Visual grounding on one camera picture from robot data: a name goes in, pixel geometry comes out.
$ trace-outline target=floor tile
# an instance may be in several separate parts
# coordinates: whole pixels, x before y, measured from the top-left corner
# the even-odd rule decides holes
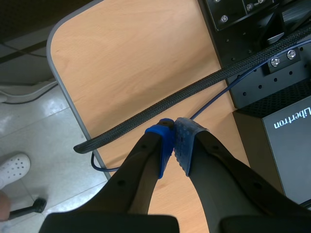
[[[68,107],[58,86],[31,103],[0,103],[0,138]]]
[[[43,221],[43,215],[36,214],[14,226],[9,223],[3,223],[1,233],[38,233]]]
[[[59,212],[67,212],[70,210],[74,210],[87,201],[89,201],[92,197],[94,197],[100,190],[101,188],[106,184],[106,182],[101,183],[93,188],[88,189],[87,191],[84,191],[83,193],[80,193],[62,203],[59,203],[56,206],[53,206],[50,209],[45,210],[42,214],[44,217],[51,213],[59,213]]]
[[[85,137],[70,108],[0,139],[5,153],[22,151],[31,160],[22,178],[32,198],[46,198],[47,209],[106,181],[90,165],[90,154],[77,154],[73,146]]]

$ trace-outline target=metal screw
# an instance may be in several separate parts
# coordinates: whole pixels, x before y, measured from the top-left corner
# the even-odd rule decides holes
[[[247,11],[251,11],[254,8],[254,5],[252,3],[247,4],[246,9]]]
[[[275,57],[271,60],[271,65],[273,67],[277,67],[281,63],[280,59],[278,57]]]
[[[220,20],[221,22],[226,23],[228,21],[228,16],[224,15]]]
[[[292,60],[292,59],[294,59],[295,57],[296,57],[296,52],[295,52],[295,50],[289,50],[289,51],[287,52],[287,58],[288,58],[288,59]]]

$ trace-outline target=light blue gripper pad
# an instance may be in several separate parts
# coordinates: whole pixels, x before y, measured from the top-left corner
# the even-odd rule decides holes
[[[186,176],[189,176],[193,142],[197,133],[208,131],[198,123],[185,117],[179,117],[175,121],[175,146],[174,152]]]

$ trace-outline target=white shoe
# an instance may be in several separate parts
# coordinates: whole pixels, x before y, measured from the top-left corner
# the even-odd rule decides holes
[[[0,189],[24,177],[30,169],[26,154],[17,154],[0,165]]]

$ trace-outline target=gray table trim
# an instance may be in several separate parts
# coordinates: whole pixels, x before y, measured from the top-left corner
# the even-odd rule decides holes
[[[67,92],[66,87],[65,87],[63,81],[61,80],[61,78],[60,78],[60,76],[59,76],[59,74],[58,74],[58,72],[57,72],[57,70],[56,70],[56,68],[55,68],[55,65],[54,65],[53,60],[52,60],[52,55],[51,55],[51,43],[52,43],[52,39],[53,39],[53,36],[54,36],[55,32],[57,31],[57,29],[58,29],[63,23],[65,23],[65,22],[68,21],[69,19],[75,17],[76,15],[82,13],[83,11],[87,10],[88,8],[90,8],[90,7],[94,6],[94,5],[96,5],[97,3],[101,2],[101,1],[103,1],[103,0],[94,0],[94,1],[92,1],[92,2],[90,2],[90,3],[88,3],[87,5],[81,7],[80,9],[78,9],[78,10],[72,12],[71,14],[69,14],[68,16],[66,16],[65,18],[63,18],[61,21],[59,21],[59,22],[53,27],[52,31],[50,32],[50,35],[49,35],[49,38],[48,38],[48,42],[47,42],[47,58],[48,58],[49,66],[50,66],[50,68],[51,68],[51,70],[52,70],[52,73],[53,73],[54,77],[56,78],[56,80],[57,80],[57,82],[58,82],[58,84],[59,84],[59,86],[60,86],[62,92],[64,93],[65,98],[66,98],[66,100],[67,100],[67,102],[68,102],[68,104],[69,104],[71,110],[73,111],[73,114],[74,114],[74,116],[76,117],[77,122],[78,122],[78,124],[80,125],[81,130],[82,130],[82,132],[83,132],[83,134],[85,135],[85,137],[86,137],[87,140],[91,139],[91,136],[89,135],[89,133],[88,133],[88,131],[87,131],[87,129],[86,129],[84,123],[82,122],[82,119],[80,118],[79,113],[77,112],[77,109],[75,108],[75,106],[74,106],[74,104],[73,104],[73,102],[72,102],[72,100],[71,100],[71,98],[70,98],[70,95],[69,95],[69,93]],[[101,156],[99,155],[99,153],[98,153],[97,150],[94,151],[94,154],[95,154],[95,157],[96,157],[96,159],[97,159],[99,165],[100,165],[101,167],[103,167],[103,168],[106,168],[106,166],[105,166],[105,164],[104,164],[104,162],[103,162],[103,160],[102,160],[102,158],[101,158]],[[105,176],[107,177],[107,179],[109,180],[110,177],[111,177],[110,174],[109,174],[109,172],[104,172],[104,174],[105,174]]]

